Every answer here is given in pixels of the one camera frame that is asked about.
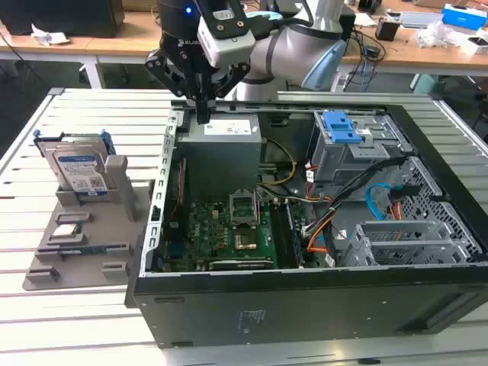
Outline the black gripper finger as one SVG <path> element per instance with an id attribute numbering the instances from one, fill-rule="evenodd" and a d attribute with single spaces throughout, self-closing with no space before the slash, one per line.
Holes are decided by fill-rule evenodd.
<path id="1" fill-rule="evenodd" d="M 249 63 L 234 63 L 218 80 L 212 81 L 210 75 L 204 77 L 204 124 L 210 121 L 211 110 L 216 98 L 224 98 L 250 72 Z"/>
<path id="2" fill-rule="evenodd" d="M 177 50 L 170 59 L 164 50 L 154 50 L 146 58 L 145 67 L 174 95 L 185 96 L 188 105 L 195 109 L 197 122 L 203 122 L 201 84 L 189 52 Z"/>

